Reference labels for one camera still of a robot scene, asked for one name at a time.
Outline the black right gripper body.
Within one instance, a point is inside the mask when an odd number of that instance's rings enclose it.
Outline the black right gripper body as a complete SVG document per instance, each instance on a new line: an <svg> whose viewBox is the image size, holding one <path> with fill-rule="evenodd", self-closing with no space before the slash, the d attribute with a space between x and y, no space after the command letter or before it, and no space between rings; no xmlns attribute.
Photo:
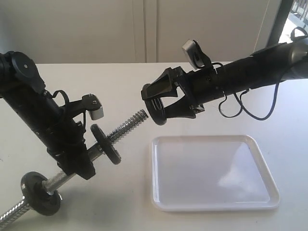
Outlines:
<svg viewBox="0 0 308 231"><path fill-rule="evenodd" d="M225 93L225 70L203 68L185 72L177 67L177 85L184 96L177 101L177 113L201 113L204 103L222 98Z"/></svg>

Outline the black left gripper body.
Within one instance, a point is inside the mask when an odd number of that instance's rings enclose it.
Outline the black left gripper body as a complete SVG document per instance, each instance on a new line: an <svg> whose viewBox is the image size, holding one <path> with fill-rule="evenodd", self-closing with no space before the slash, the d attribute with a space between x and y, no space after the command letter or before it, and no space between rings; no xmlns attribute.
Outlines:
<svg viewBox="0 0 308 231"><path fill-rule="evenodd" d="M57 161L58 166L64 171L66 157L87 154L83 122L76 122L69 118L61 120L56 116L45 116L46 132L48 134L48 153Z"/></svg>

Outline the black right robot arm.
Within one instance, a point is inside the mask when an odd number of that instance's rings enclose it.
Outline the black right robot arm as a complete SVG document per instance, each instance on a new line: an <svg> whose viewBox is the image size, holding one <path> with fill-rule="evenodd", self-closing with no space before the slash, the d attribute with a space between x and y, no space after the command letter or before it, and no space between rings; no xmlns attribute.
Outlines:
<svg viewBox="0 0 308 231"><path fill-rule="evenodd" d="M194 71L167 68L141 90L141 98L158 125L169 118L195 118L204 103L244 90L308 77L308 38L278 43L246 58L220 65L211 62L195 40L183 46Z"/></svg>

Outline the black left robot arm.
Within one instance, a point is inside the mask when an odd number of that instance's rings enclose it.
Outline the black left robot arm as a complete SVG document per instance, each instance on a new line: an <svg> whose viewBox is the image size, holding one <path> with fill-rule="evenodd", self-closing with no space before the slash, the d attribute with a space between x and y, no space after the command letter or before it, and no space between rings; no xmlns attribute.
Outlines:
<svg viewBox="0 0 308 231"><path fill-rule="evenodd" d="M94 94L73 102L63 90L50 94L34 61L22 52L9 51L0 56L0 97L44 143L67 175L76 173L88 180L96 174L84 139L86 122L74 121L87 111L92 120L103 116Z"/></svg>

